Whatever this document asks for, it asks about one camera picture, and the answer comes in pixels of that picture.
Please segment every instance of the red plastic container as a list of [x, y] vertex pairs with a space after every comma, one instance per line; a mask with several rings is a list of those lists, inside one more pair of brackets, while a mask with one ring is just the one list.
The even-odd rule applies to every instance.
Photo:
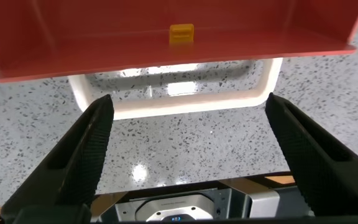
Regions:
[[[0, 82], [348, 54], [357, 23], [358, 0], [0, 0]], [[170, 46], [172, 24], [193, 44]]]

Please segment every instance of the speckled countertop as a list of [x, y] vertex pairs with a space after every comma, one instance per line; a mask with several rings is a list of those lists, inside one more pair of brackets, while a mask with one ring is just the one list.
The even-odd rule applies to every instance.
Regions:
[[[358, 46], [358, 33], [353, 41]], [[114, 101], [255, 86], [260, 61], [88, 75]], [[358, 154], [358, 53], [286, 58], [275, 89]], [[0, 205], [80, 116], [67, 78], [0, 84]], [[98, 193], [288, 170], [253, 108], [115, 121]]]

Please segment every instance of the white frame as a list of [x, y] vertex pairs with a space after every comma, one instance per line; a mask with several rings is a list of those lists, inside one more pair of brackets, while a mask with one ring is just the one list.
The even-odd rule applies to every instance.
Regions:
[[[243, 108], [262, 104], [274, 91], [283, 58], [264, 59], [264, 67], [256, 88], [185, 96], [167, 96], [151, 100], [114, 102], [114, 120], [144, 118], [168, 114]], [[75, 100], [82, 111], [93, 102], [85, 75], [68, 76]]]

